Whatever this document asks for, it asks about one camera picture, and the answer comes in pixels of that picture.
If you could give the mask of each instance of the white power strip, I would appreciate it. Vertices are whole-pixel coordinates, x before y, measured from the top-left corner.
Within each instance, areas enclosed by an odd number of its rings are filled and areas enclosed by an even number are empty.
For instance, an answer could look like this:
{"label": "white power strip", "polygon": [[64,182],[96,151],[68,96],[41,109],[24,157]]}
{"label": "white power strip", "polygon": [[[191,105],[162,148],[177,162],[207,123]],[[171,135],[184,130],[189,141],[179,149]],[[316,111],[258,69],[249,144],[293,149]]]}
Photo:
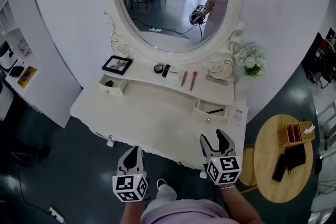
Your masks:
{"label": "white power strip", "polygon": [[149,28],[149,31],[151,31],[151,32],[157,32],[157,33],[160,33],[160,32],[162,31],[162,29],[160,29],[160,28],[153,28],[153,27],[151,27],[151,28]]}
{"label": "white power strip", "polygon": [[54,219],[57,219],[60,223],[65,222],[64,217],[62,217],[53,207],[50,207],[49,212],[53,217],[56,216],[56,218],[54,218]]}

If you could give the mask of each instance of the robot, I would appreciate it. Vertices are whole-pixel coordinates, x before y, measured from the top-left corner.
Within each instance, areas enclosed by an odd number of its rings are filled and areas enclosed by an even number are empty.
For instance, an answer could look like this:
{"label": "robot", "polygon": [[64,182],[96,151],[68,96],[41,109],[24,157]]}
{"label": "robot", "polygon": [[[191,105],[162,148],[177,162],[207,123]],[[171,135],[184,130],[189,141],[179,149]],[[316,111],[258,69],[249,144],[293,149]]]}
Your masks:
{"label": "robot", "polygon": [[[219,150],[214,150],[205,135],[200,144],[206,159],[206,172],[215,185],[237,181],[241,161],[235,152],[235,143],[223,131],[216,130]],[[148,188],[142,150],[135,146],[126,151],[118,161],[116,175],[112,178],[113,192],[122,202],[142,201]]]}
{"label": "robot", "polygon": [[195,24],[204,24],[205,16],[207,15],[208,10],[205,6],[199,4],[194,11],[189,15],[189,22],[192,25]]}

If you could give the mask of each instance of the picture frame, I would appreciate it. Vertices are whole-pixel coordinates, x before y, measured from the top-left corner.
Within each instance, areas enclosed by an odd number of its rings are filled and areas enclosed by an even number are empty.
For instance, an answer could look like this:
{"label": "picture frame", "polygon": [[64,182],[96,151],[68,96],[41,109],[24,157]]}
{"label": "picture frame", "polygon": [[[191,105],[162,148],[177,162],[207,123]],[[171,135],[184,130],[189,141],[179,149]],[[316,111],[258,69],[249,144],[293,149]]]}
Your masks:
{"label": "picture frame", "polygon": [[124,75],[132,62],[133,60],[131,59],[112,55],[101,69],[119,75]]}

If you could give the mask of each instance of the white cube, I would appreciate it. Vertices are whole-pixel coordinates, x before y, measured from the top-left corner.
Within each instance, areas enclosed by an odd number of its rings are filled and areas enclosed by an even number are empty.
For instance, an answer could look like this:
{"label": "white cube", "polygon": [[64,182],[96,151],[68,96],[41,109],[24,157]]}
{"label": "white cube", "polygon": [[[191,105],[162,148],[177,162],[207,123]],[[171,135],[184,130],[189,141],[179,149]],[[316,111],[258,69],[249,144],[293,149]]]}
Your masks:
{"label": "white cube", "polygon": [[207,173],[215,185],[235,183],[242,171],[238,156],[211,158]]}
{"label": "white cube", "polygon": [[122,202],[142,201],[148,183],[143,174],[113,176],[113,192]]}

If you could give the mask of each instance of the white flower bouquet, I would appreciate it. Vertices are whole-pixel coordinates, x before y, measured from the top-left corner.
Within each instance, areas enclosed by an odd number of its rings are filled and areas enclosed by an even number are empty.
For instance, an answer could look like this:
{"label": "white flower bouquet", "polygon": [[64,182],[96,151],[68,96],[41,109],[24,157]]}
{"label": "white flower bouquet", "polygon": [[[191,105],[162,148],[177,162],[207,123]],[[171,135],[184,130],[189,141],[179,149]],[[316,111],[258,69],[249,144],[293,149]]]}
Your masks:
{"label": "white flower bouquet", "polygon": [[237,65],[244,68],[244,73],[250,77],[261,77],[267,71],[267,59],[256,43],[247,44],[234,55]]}

